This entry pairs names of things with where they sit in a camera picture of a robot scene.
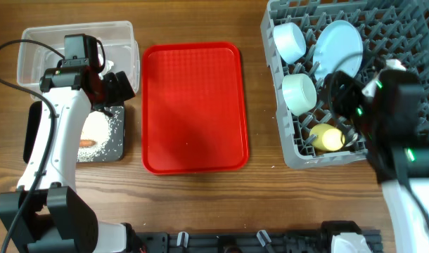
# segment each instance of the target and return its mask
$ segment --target cup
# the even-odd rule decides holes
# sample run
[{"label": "cup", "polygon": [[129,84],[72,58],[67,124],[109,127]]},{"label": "cup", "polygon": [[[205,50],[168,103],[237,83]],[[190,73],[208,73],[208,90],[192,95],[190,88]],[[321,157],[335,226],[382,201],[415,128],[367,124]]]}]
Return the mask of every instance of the cup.
[{"label": "cup", "polygon": [[305,38],[295,23],[277,25],[273,34],[277,51],[287,64],[295,63],[303,57],[307,50]]},{"label": "cup", "polygon": [[311,135],[318,136],[313,142],[313,147],[323,151],[338,151],[344,146],[345,137],[342,132],[329,125],[318,124],[310,131]]},{"label": "cup", "polygon": [[288,74],[282,81],[283,99],[291,112],[300,116],[316,105],[316,89],[306,74]]}]

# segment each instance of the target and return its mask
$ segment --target clear plastic container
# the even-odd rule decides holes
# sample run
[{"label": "clear plastic container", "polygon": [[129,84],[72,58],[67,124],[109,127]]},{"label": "clear plastic container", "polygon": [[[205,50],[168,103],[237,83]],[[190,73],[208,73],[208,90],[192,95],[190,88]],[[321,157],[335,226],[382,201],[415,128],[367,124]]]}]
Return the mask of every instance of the clear plastic container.
[{"label": "clear plastic container", "polygon": [[[45,43],[64,55],[65,35],[69,34],[86,34],[99,39],[105,50],[107,62],[113,64],[109,71],[124,71],[135,93],[139,90],[139,49],[133,34],[133,26],[129,21],[27,28],[23,32],[23,39]],[[44,70],[56,67],[59,60],[60,57],[47,48],[22,43],[18,55],[18,84],[40,93],[39,79],[43,76]]]}]

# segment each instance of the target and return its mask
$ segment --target white plate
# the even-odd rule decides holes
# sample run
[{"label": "white plate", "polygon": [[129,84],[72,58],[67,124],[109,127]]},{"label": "white plate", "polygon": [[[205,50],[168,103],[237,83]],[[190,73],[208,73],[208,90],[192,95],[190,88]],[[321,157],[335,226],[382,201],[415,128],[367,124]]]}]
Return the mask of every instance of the white plate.
[{"label": "white plate", "polygon": [[[346,57],[363,53],[363,41],[357,29],[344,20],[332,22],[322,31],[314,50],[313,63],[319,62],[314,76],[316,80],[325,78]],[[363,55],[345,61],[338,70],[351,77],[357,75]]]}]

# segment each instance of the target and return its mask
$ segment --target wooden table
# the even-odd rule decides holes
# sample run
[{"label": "wooden table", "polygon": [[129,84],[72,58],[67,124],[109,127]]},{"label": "wooden table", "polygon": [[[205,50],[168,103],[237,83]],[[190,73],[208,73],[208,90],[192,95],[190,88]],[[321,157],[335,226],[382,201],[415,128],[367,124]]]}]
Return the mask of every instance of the wooden table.
[{"label": "wooden table", "polygon": [[[239,171],[154,176],[141,163],[141,94],[127,102],[126,155],[120,162],[78,164],[77,190],[108,222],[138,232],[284,231],[353,220],[381,230],[394,252],[388,209],[366,162],[293,170],[283,162],[276,99],[266,66],[260,23],[263,0],[140,1],[95,4],[1,4],[0,44],[25,28],[128,20],[141,54],[154,44],[231,41],[243,57],[250,139],[249,162]],[[0,53],[0,77],[16,82],[18,46]],[[23,174],[23,146],[31,98],[0,84],[0,193]],[[6,230],[0,222],[0,246]]]}]

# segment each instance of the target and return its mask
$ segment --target white cup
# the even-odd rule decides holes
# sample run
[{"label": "white cup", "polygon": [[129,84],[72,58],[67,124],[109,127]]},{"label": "white cup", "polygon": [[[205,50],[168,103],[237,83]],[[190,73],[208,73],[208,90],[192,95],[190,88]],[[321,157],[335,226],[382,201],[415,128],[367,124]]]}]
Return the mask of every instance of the white cup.
[{"label": "white cup", "polygon": [[308,112],[316,105],[316,88],[306,74],[286,75],[282,81],[282,92],[286,106],[296,116]]},{"label": "white cup", "polygon": [[307,51],[304,35],[295,23],[277,25],[273,34],[277,51],[287,64],[295,63]]}]

